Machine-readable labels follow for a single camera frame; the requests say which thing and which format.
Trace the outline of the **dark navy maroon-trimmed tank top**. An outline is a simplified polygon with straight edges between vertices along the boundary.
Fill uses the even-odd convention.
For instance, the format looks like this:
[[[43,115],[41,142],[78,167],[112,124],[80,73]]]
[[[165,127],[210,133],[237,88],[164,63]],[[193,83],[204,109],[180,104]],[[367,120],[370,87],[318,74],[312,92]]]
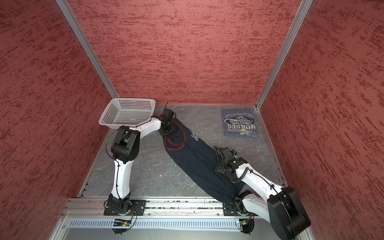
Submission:
[[[173,126],[176,130],[163,137],[165,150],[172,160],[209,196],[224,204],[233,203],[245,183],[232,183],[218,173],[220,158],[216,151],[178,119],[174,119]]]

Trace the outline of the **grey-blue tank top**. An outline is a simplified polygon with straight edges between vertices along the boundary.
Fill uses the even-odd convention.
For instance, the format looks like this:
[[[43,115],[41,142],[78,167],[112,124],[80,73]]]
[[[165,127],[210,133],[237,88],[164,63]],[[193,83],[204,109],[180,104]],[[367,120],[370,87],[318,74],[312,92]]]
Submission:
[[[257,127],[252,109],[222,109],[224,135],[236,138],[257,138]]]

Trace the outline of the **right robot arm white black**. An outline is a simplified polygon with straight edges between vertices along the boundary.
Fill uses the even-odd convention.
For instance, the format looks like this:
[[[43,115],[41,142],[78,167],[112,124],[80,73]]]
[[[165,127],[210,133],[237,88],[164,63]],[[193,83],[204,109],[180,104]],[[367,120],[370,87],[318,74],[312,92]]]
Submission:
[[[235,198],[232,206],[238,214],[263,218],[281,240],[294,240],[311,226],[299,195],[292,187],[282,187],[268,180],[229,148],[214,146],[214,150],[219,157],[216,171],[233,184],[242,182],[253,190]]]

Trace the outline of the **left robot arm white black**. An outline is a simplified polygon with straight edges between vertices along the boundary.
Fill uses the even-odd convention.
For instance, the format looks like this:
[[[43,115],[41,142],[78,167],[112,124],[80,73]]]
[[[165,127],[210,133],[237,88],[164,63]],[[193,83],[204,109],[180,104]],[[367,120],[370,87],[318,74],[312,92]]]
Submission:
[[[109,155],[115,165],[114,185],[104,203],[105,216],[134,215],[130,179],[134,160],[140,151],[141,139],[156,131],[163,137],[173,133],[176,130],[173,125],[175,119],[176,113],[165,108],[161,115],[150,117],[135,127],[122,125],[116,130]]]

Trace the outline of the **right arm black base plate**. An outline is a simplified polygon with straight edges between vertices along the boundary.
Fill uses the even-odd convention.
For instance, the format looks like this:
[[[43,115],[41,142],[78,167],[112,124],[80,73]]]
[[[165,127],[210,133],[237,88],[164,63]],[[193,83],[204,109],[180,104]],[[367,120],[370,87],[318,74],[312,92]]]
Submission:
[[[240,202],[234,202],[230,204],[223,203],[223,213],[224,216],[240,216],[240,211],[242,210],[242,204]]]

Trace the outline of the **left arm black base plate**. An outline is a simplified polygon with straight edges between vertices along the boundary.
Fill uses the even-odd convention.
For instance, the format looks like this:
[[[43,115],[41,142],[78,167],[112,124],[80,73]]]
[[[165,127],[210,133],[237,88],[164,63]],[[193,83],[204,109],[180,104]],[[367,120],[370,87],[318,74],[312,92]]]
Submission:
[[[142,216],[146,203],[145,200],[129,200],[122,203],[120,201],[106,201],[104,216]]]

